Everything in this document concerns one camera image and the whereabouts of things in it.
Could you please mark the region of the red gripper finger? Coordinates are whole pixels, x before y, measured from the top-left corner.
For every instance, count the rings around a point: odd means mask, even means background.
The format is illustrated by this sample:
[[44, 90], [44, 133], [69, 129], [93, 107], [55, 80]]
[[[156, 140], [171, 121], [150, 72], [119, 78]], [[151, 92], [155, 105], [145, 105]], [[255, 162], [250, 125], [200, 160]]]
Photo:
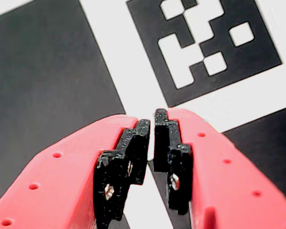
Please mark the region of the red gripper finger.
[[150, 121], [98, 120], [39, 152], [0, 198], [0, 229], [106, 229], [147, 166]]
[[223, 134], [186, 109], [154, 113], [153, 169], [194, 229], [286, 229], [286, 197]]

